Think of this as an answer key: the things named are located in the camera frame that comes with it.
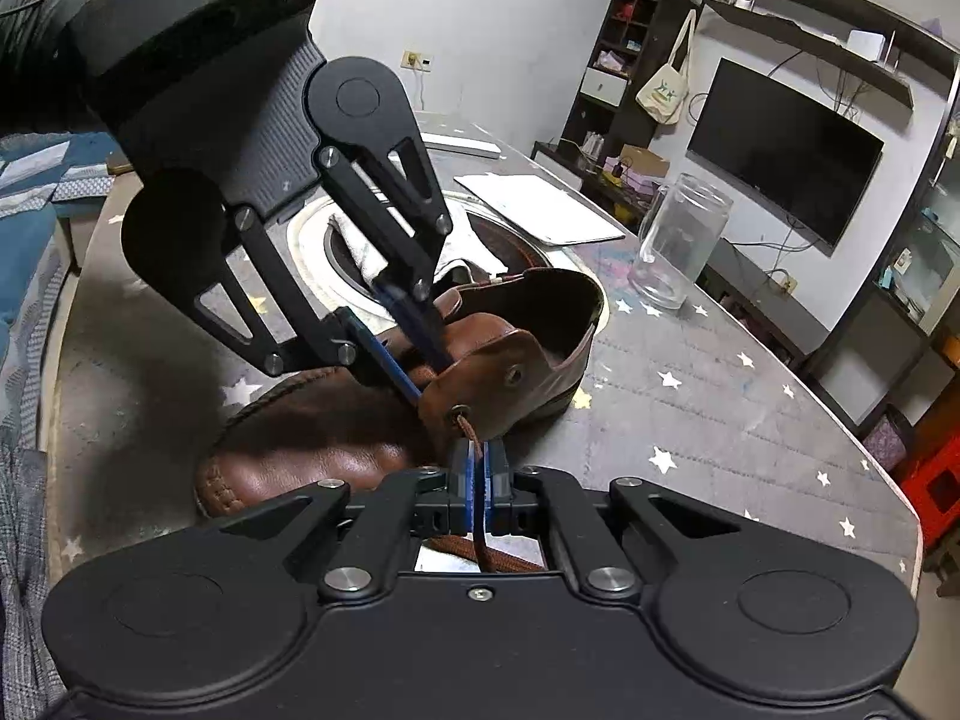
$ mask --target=red chair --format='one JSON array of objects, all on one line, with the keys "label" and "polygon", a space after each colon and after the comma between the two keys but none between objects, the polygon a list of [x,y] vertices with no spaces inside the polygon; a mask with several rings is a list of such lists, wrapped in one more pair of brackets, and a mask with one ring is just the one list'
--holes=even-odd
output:
[{"label": "red chair", "polygon": [[917,510],[929,549],[960,519],[960,435],[914,469],[901,489]]}]

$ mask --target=glass mug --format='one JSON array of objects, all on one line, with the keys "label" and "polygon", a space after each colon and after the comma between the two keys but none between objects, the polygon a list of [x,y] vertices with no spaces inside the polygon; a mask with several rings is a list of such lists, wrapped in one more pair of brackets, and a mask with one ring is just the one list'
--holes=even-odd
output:
[{"label": "glass mug", "polygon": [[689,173],[656,192],[640,225],[630,283],[642,298],[675,311],[707,264],[733,201]]}]

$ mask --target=yellow star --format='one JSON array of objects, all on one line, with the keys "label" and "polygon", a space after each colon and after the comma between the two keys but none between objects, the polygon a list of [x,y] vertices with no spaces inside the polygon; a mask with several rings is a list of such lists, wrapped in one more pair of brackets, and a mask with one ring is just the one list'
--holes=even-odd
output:
[{"label": "yellow star", "polygon": [[267,298],[253,298],[251,295],[247,295],[247,300],[250,300],[251,306],[256,308],[258,314],[266,314],[267,309],[263,307],[263,304],[267,301]]},{"label": "yellow star", "polygon": [[573,394],[573,408],[588,409],[592,400],[593,395],[587,394],[582,386],[578,386],[577,391]]}]

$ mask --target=white cloth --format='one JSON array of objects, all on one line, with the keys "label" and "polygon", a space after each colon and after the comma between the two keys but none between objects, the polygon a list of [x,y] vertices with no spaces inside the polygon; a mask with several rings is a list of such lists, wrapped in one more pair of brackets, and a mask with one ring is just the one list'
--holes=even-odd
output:
[{"label": "white cloth", "polygon": [[[440,260],[437,262],[437,272],[434,274],[434,282],[440,281],[453,269],[464,268],[470,276],[470,280],[477,281],[483,277],[477,269],[485,271],[487,276],[498,276],[507,272],[503,265],[490,250],[483,245],[483,242],[477,238],[473,232],[467,217],[467,209],[456,202],[446,204],[450,213],[450,220],[453,222],[453,230],[446,241],[443,242],[443,249],[440,251]],[[412,235],[413,230],[410,225],[400,215],[400,212],[394,207],[388,209],[394,218],[400,222],[400,225]],[[371,281],[387,266],[387,261],[379,251],[373,248],[373,244],[367,240],[366,236],[360,232],[359,228],[350,221],[347,214],[343,211],[336,211],[330,217],[330,223],[344,237],[350,256],[352,256],[363,280],[370,284]]]}]

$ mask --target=television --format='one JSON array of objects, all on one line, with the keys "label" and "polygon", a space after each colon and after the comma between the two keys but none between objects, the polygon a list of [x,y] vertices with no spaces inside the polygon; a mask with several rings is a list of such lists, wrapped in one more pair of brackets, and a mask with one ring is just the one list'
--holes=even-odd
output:
[{"label": "television", "polygon": [[832,108],[723,59],[689,149],[835,247],[883,142]]}]

